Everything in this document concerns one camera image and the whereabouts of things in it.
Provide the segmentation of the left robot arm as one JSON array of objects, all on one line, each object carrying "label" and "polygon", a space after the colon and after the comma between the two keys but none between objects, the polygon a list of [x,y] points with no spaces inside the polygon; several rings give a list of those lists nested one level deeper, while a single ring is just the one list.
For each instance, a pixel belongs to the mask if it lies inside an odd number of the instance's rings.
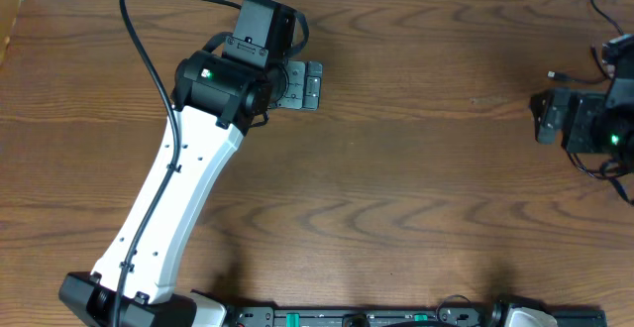
[{"label": "left robot arm", "polygon": [[323,66],[298,55],[303,13],[243,0],[231,32],[214,35],[177,67],[160,94],[167,114],[156,159],[116,238],[88,272],[69,273],[60,301],[88,326],[220,326],[224,304],[175,293],[182,256],[220,172],[271,110],[314,111]]}]

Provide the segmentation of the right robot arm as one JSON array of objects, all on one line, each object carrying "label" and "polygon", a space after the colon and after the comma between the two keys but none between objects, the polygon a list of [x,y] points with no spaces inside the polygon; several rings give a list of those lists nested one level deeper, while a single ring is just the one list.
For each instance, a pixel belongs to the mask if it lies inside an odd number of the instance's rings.
[{"label": "right robot arm", "polygon": [[613,67],[606,92],[555,87],[530,100],[535,139],[550,145],[562,138],[570,155],[609,155],[633,169],[633,36],[605,43],[601,59]]}]

